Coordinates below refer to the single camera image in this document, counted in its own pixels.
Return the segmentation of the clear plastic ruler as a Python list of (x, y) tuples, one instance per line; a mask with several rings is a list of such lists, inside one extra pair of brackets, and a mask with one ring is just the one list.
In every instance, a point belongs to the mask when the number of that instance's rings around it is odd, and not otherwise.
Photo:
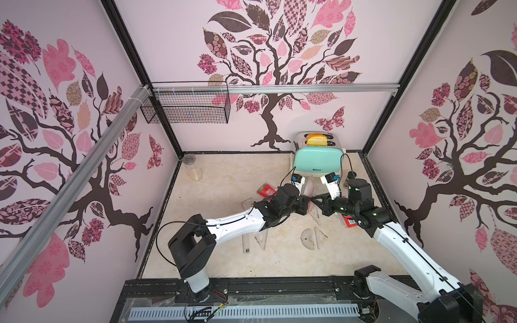
[(248, 211), (254, 205), (254, 201), (252, 198), (248, 198), (241, 203), (243, 210)]

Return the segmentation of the clear triangle set square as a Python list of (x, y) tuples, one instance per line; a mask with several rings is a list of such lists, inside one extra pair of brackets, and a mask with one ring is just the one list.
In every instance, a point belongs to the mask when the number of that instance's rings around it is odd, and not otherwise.
[(263, 230), (257, 233), (254, 238), (259, 244), (262, 251), (265, 251), (267, 245), (268, 230)]

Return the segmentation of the clear straight ruler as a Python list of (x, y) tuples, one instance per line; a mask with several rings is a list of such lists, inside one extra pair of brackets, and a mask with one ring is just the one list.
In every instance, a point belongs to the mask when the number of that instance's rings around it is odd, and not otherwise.
[(250, 237), (248, 234), (242, 236), (242, 251), (244, 254), (250, 254)]

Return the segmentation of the clear triangle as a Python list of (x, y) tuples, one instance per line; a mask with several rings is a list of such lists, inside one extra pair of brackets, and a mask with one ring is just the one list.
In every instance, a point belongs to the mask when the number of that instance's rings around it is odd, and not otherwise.
[(320, 218), (320, 214), (319, 214), (319, 211), (317, 208), (313, 208), (309, 214), (311, 215), (312, 219), (315, 220), (315, 222), (317, 223), (318, 226), (321, 225), (321, 218)]
[(318, 250), (320, 250), (325, 242), (328, 240), (328, 236), (323, 233), (323, 231), (321, 229), (319, 229), (318, 227), (315, 227), (314, 228), (314, 231), (315, 231), (315, 239), (316, 239), (316, 247)]

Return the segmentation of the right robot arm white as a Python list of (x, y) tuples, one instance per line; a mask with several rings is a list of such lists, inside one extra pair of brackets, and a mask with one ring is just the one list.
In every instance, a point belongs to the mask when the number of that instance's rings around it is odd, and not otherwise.
[(311, 201), (323, 215), (351, 217), (358, 227), (384, 246), (417, 284), (412, 288), (374, 265), (354, 273), (353, 291), (367, 299), (379, 296), (408, 313), (418, 322), (483, 322), (483, 296), (473, 284), (460, 282), (443, 269), (405, 232), (383, 207), (377, 207), (371, 185), (362, 178), (348, 182), (342, 196), (339, 176), (321, 177), (328, 192)]

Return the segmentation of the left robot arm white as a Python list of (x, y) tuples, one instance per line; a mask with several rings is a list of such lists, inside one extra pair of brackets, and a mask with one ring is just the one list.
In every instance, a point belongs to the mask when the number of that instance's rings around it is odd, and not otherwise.
[(310, 198), (301, 195), (293, 184), (285, 184), (242, 213), (218, 219), (204, 219), (200, 214), (192, 216), (168, 241), (180, 278), (192, 293), (207, 292), (210, 279), (205, 267), (217, 246), (276, 227), (293, 213), (306, 215), (309, 202)]

